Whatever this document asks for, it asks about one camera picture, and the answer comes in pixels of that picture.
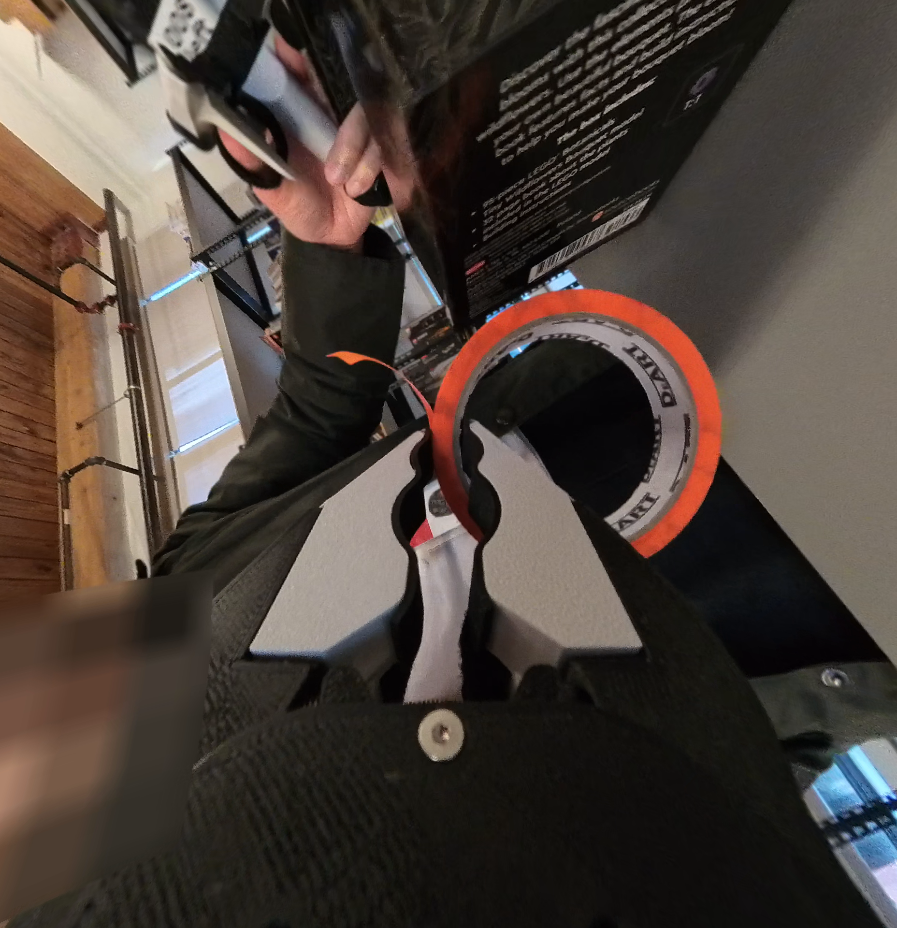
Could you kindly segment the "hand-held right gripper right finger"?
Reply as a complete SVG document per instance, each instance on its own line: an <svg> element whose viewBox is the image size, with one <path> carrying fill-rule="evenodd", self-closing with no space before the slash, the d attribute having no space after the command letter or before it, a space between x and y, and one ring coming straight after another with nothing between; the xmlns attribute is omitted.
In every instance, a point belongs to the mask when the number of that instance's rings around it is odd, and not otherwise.
<svg viewBox="0 0 897 928"><path fill-rule="evenodd" d="M463 698L509 699L535 667L636 659L643 645L568 493L540 462L469 426L481 520L463 626Z"/></svg>

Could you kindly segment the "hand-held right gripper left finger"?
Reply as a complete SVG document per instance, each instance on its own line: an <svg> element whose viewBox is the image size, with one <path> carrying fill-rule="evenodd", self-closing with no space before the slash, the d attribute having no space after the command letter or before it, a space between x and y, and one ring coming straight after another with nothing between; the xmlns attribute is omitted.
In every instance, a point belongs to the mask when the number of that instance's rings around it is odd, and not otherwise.
<svg viewBox="0 0 897 928"><path fill-rule="evenodd" d="M429 431L419 429L327 499L248 657L348 667L402 700L422 632L411 540L425 521L428 480Z"/></svg>

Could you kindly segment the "orange tape roll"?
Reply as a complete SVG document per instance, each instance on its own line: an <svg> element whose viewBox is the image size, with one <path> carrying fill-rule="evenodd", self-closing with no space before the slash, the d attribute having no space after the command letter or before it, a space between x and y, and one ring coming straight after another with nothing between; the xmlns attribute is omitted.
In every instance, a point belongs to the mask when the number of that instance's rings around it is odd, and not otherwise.
<svg viewBox="0 0 897 928"><path fill-rule="evenodd" d="M722 413L713 375L692 340L654 308L593 289L535 296L493 316L463 346L435 405L419 395L431 434L434 475L445 500L477 540L462 464L463 416L478 382L514 349L575 340L628 366L651 407L651 457L629 499L606 522L642 557L663 551L705 501L721 457Z"/></svg>

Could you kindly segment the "black lego flower box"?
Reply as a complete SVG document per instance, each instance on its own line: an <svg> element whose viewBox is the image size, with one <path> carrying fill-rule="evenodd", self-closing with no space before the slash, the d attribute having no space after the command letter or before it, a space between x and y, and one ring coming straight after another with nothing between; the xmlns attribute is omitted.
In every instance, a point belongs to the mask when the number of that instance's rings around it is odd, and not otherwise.
<svg viewBox="0 0 897 928"><path fill-rule="evenodd" d="M461 329L647 215L789 2L291 2Z"/></svg>

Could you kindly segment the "person's left hand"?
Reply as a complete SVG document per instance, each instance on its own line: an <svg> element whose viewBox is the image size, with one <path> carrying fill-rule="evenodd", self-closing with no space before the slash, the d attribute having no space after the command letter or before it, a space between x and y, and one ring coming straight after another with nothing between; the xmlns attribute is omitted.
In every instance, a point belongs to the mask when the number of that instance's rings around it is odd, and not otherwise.
<svg viewBox="0 0 897 928"><path fill-rule="evenodd" d="M334 249L362 252L373 208L357 197L374 183L383 156L361 103L338 124L327 157L319 159L295 136L288 138L292 179L274 189L255 188L257 199L294 238Z"/></svg>

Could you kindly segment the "person's dark jacket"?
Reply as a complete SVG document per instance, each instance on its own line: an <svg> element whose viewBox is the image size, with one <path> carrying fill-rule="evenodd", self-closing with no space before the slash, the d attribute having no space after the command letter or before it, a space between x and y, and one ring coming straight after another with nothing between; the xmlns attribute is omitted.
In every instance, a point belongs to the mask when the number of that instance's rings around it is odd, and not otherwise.
<svg viewBox="0 0 897 928"><path fill-rule="evenodd" d="M601 517L627 501L654 446L640 382L578 341L501 362L465 412L495 435L519 430L551 480ZM809 782L834 755L897 738L897 668L724 458L696 515L649 563L752 680Z"/></svg>

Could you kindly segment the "black wall pipes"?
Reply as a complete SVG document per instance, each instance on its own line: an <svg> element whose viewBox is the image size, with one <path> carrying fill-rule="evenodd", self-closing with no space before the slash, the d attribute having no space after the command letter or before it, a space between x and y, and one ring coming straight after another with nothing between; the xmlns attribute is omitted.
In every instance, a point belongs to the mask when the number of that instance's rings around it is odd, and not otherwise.
<svg viewBox="0 0 897 928"><path fill-rule="evenodd" d="M0 253L0 266L48 293L54 299L75 308L82 315L102 316L108 308L120 309L119 285L113 276L108 275L98 265L84 257L82 247L83 245L90 245L99 248L100 233L107 230L107 221L105 219L101 220L99 228L94 228L74 216L66 216L60 221L60 225L52 231L50 241L50 257L54 261L54 270L58 275L74 266L79 266L93 272L95 276L113 287L111 293L94 303L88 304L71 296L57 284L50 283L47 279L32 273L2 253Z"/></svg>

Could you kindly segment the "black metal rack frame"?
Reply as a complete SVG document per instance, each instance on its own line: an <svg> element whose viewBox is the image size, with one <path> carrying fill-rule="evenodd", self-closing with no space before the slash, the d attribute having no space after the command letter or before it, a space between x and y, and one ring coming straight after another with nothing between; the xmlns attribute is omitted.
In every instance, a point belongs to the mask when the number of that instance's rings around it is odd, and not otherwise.
<svg viewBox="0 0 897 928"><path fill-rule="evenodd" d="M880 922L897 927L897 738L837 754L804 799Z"/></svg>

